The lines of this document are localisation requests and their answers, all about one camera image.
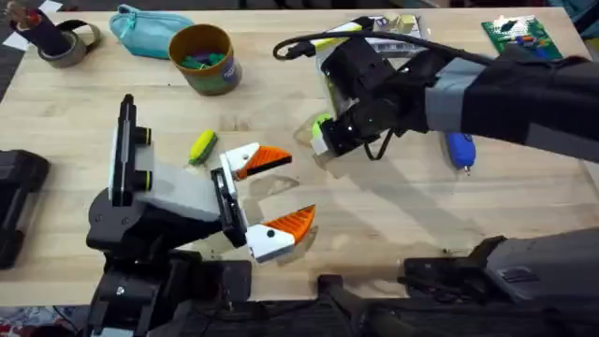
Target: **wooden table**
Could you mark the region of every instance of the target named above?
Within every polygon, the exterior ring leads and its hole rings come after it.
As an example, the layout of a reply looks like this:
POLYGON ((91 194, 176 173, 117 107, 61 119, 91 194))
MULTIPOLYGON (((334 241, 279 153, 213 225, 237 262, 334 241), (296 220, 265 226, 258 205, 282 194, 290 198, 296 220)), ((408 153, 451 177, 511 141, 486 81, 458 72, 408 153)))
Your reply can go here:
MULTIPOLYGON (((394 283, 410 256, 467 254, 489 236, 534 237, 599 223, 597 194, 579 161, 490 139, 476 139, 471 177, 447 164, 438 134, 394 139, 385 158, 357 150, 317 165, 306 123, 326 102, 314 60, 278 62, 274 44, 326 30, 360 11, 198 11, 183 15, 231 35, 243 66, 234 92, 202 97, 169 61, 132 56, 108 28, 111 13, 57 13, 82 19, 105 41, 82 64, 54 69, 30 49, 2 105, 0 148, 26 149, 52 162, 18 266, 0 272, 0 305, 88 303, 102 274, 102 255, 85 245, 87 212, 106 187, 111 132, 127 93, 138 119, 153 129, 157 156, 184 167, 189 147, 206 129, 220 137, 216 152, 251 141, 290 151, 293 163, 238 183, 250 220, 271 219, 315 203, 313 231, 292 256, 254 267, 252 299, 314 296, 320 273, 346 277, 369 296, 402 296, 394 283)), ((480 23, 500 14, 534 14, 565 55, 588 56, 558 8, 419 9, 431 40, 496 54, 480 23)), ((209 166, 216 164, 216 156, 209 166)), ((202 169, 197 174, 206 174, 202 169)), ((189 247, 224 259, 249 258, 216 236, 189 247)))

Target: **black case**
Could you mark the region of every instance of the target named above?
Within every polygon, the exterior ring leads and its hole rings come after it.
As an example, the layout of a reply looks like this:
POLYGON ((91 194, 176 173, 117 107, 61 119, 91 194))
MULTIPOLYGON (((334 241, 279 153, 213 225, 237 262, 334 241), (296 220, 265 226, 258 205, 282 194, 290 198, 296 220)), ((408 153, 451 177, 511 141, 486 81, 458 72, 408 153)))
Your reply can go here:
POLYGON ((50 163, 24 150, 0 151, 0 269, 12 268, 24 233, 17 228, 30 193, 46 180, 50 163))

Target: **orange container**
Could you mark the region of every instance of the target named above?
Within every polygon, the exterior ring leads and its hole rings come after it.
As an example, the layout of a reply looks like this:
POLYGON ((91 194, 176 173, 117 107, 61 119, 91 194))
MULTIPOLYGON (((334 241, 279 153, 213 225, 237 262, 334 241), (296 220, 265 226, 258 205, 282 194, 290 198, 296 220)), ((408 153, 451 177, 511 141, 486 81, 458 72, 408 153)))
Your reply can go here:
POLYGON ((196 24, 182 29, 170 41, 168 57, 189 85, 202 95, 228 93, 241 81, 241 67, 235 61, 230 38, 224 30, 210 24, 196 24), (186 56, 211 52, 222 53, 225 58, 203 69, 181 66, 186 56))

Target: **cylindrical container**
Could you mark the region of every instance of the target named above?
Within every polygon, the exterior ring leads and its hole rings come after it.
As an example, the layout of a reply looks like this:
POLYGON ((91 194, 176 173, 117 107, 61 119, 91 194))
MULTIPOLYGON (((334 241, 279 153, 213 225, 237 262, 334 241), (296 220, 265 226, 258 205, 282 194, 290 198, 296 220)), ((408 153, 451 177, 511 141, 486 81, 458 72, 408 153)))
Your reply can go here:
POLYGON ((168 57, 189 85, 202 95, 221 95, 235 89, 241 81, 241 66, 233 57, 231 40, 224 30, 209 24, 182 29, 168 46, 168 57), (213 66, 192 69, 181 65, 187 56, 222 53, 225 58, 213 66))
POLYGON ((39 9, 36 9, 36 13, 41 21, 35 27, 21 29, 16 22, 11 21, 10 28, 36 45, 46 55, 56 56, 71 49, 72 44, 63 36, 60 29, 56 28, 46 14, 39 9))

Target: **teal pouch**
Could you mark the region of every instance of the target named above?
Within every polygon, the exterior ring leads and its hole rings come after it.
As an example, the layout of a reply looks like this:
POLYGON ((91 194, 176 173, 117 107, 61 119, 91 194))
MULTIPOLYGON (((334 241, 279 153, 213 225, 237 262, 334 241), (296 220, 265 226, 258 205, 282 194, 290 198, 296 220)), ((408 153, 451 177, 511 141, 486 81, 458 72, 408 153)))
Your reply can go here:
POLYGON ((110 30, 132 54, 168 60, 172 37, 194 23, 184 16, 159 11, 143 11, 120 5, 110 18, 110 30))

